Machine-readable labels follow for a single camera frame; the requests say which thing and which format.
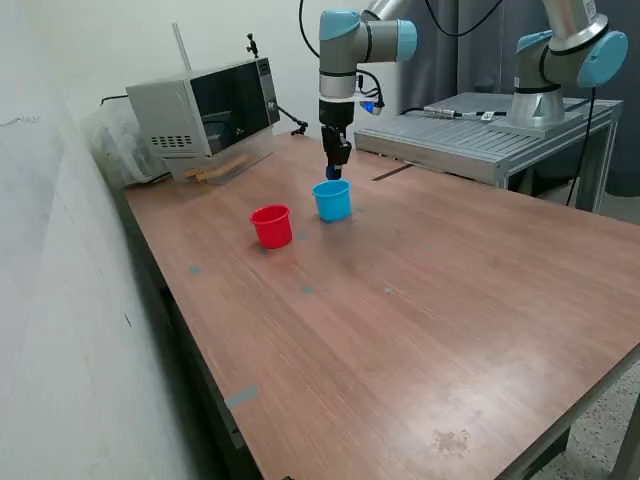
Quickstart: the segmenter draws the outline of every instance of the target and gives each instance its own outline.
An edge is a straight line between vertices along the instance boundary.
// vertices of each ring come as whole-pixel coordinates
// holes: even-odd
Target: plastic cup
[[[318,214],[325,222],[337,222],[351,215],[351,184],[346,180],[328,180],[313,187]]]
[[[285,205],[268,205],[259,208],[251,217],[258,240],[263,248],[280,248],[291,242],[289,208]]]

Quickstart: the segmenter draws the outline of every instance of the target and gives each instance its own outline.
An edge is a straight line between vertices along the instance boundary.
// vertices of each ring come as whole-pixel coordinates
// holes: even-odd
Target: red cup
[[[289,208],[285,205],[268,205],[259,208],[251,217],[258,240],[263,248],[280,248],[291,242]]]

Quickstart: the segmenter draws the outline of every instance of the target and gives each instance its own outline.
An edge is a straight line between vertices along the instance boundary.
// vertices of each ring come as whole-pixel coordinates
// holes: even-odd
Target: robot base
[[[573,127],[580,125],[584,119],[584,114],[567,112],[564,114],[564,120],[559,123],[547,124],[539,127],[526,126],[526,125],[514,125],[507,120],[498,120],[487,125],[487,128],[493,132],[500,133],[515,133],[517,135],[526,135],[528,137],[540,138],[542,140],[551,138],[560,133],[570,130]]]
[[[578,125],[582,118],[581,113],[565,111],[558,87],[549,92],[514,93],[507,117],[490,123],[488,128],[500,133],[545,139]]]

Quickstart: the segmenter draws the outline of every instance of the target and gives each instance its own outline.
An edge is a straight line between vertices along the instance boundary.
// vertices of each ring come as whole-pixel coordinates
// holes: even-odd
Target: floor
[[[546,198],[564,202],[568,188]],[[640,225],[640,197],[605,196],[601,215]],[[534,480],[604,480],[616,461],[627,423],[640,392],[640,362],[615,383],[571,428],[567,451]]]

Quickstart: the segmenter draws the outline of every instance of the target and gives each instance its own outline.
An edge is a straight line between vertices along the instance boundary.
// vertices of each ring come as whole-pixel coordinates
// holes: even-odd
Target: blue tape
[[[232,408],[237,407],[241,403],[244,403],[247,400],[252,399],[257,394],[258,394],[257,387],[255,385],[249,385],[240,393],[236,393],[235,395],[231,395],[229,398],[225,398],[224,404],[227,406],[229,410],[231,410]]]

